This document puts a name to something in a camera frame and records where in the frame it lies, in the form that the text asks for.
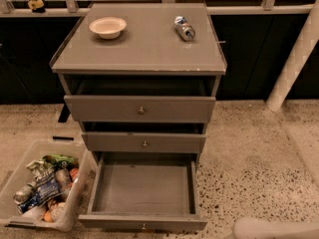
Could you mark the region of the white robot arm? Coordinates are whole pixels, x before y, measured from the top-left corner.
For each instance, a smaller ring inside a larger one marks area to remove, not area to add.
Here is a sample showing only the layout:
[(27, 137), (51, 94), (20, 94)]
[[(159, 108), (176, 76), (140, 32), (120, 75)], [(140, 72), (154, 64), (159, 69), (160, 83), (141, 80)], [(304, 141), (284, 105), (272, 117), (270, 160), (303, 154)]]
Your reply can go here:
[(269, 222), (240, 218), (234, 225), (235, 239), (319, 239), (319, 222)]

